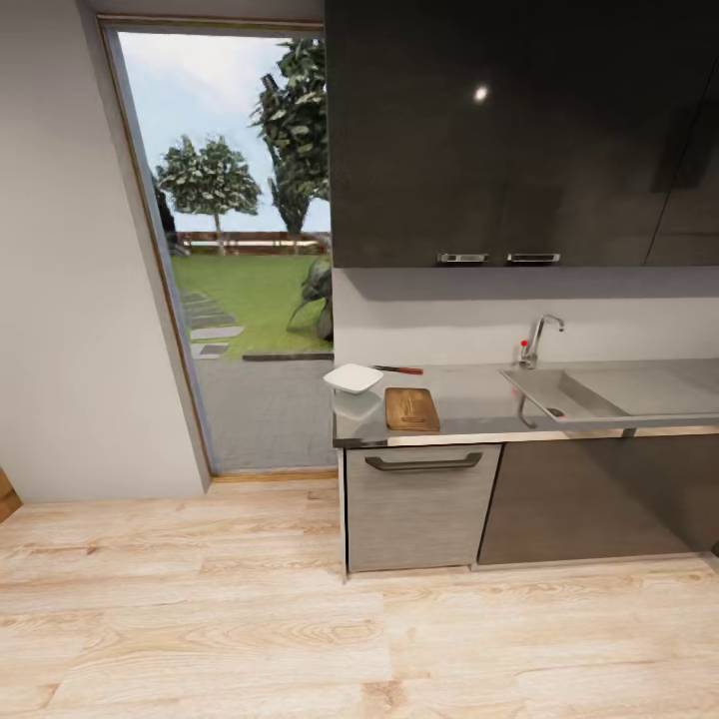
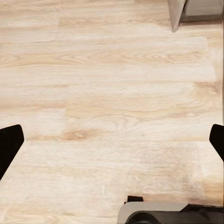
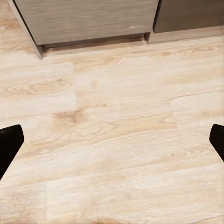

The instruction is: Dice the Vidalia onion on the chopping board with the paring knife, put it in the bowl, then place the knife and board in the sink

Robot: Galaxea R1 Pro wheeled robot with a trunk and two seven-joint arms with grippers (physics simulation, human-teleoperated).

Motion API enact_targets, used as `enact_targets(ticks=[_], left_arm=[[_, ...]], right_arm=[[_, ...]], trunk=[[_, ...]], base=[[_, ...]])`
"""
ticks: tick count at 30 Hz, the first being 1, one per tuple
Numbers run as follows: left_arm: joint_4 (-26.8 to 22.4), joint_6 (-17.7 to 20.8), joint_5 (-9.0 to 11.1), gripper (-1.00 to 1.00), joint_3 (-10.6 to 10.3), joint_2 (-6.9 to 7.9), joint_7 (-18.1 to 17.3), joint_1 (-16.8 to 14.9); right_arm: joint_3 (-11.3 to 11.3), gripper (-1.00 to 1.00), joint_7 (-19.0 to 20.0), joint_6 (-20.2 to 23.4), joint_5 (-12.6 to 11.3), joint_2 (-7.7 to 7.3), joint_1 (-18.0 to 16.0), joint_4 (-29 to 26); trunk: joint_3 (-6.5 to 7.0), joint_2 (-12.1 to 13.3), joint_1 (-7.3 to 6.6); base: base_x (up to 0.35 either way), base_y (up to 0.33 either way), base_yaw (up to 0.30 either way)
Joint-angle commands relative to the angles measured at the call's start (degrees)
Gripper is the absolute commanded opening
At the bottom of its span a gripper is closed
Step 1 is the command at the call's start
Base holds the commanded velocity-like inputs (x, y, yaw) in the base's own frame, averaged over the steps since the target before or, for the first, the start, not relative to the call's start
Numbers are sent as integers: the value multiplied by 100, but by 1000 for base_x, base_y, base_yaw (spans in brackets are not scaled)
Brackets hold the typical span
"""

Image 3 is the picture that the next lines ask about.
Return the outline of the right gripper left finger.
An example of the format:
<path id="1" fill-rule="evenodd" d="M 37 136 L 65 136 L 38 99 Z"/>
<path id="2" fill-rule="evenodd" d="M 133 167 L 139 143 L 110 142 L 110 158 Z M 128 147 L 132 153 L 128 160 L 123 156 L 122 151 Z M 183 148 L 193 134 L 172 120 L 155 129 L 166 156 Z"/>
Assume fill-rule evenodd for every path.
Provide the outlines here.
<path id="1" fill-rule="evenodd" d="M 24 142 L 20 124 L 0 129 L 0 180 Z"/>

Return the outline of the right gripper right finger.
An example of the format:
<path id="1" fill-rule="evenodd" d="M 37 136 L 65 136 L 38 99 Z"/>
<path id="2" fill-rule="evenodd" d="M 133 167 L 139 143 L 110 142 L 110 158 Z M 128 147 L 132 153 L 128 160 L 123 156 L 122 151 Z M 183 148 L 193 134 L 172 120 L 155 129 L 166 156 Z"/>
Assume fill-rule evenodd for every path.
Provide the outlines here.
<path id="1" fill-rule="evenodd" d="M 224 162 L 224 126 L 214 124 L 210 132 L 209 140 Z"/>

